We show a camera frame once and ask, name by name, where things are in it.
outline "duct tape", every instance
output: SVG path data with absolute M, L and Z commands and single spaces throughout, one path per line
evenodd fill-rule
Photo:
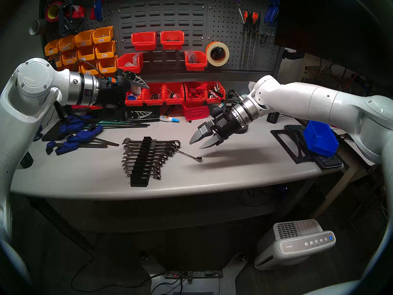
M 60 9 L 61 2 L 51 2 L 45 11 L 45 17 L 48 22 L 56 22 L 58 20 L 58 10 Z
M 222 42 L 212 42 L 206 46 L 206 56 L 211 65 L 220 67 L 228 62 L 229 49 Z

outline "air purifier vent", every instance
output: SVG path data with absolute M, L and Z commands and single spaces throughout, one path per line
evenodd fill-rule
M 280 238 L 292 238 L 320 232 L 315 220 L 284 222 L 277 225 Z

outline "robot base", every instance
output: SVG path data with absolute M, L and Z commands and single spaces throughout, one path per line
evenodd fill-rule
M 169 273 L 179 273 L 179 271 L 166 271 L 165 268 L 163 268 L 151 254 L 141 253 L 140 262 L 150 276 L 165 272 L 165 275 L 155 277 L 151 280 L 151 291 L 160 283 L 174 282 L 176 278 L 166 278 L 168 277 Z M 246 263 L 247 259 L 244 257 L 244 255 L 241 253 L 237 253 L 227 264 L 227 266 L 222 269 L 221 277 L 198 278 L 199 274 L 201 273 L 201 275 L 204 275 L 205 271 L 183 271 L 191 274 L 191 277 L 194 278 L 189 281 L 187 277 L 183 276 L 182 294 L 217 295 L 218 293 L 220 293 L 225 295 L 236 295 L 235 279 L 240 273 L 240 271 L 244 268 Z M 159 286 L 157 289 L 155 289 L 152 295 L 166 293 L 170 295 L 177 295 L 179 292 L 180 281 L 177 281 L 173 285 L 163 284 Z

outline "red tape roll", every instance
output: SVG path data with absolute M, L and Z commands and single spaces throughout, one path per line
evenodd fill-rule
M 60 9 L 61 2 L 51 2 L 45 11 L 45 17 L 48 22 L 56 22 L 58 20 L 58 10 Z

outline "blue storage bin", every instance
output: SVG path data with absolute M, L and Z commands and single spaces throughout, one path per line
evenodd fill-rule
M 335 155 L 338 141 L 328 124 L 310 120 L 303 136 L 309 150 L 327 157 Z

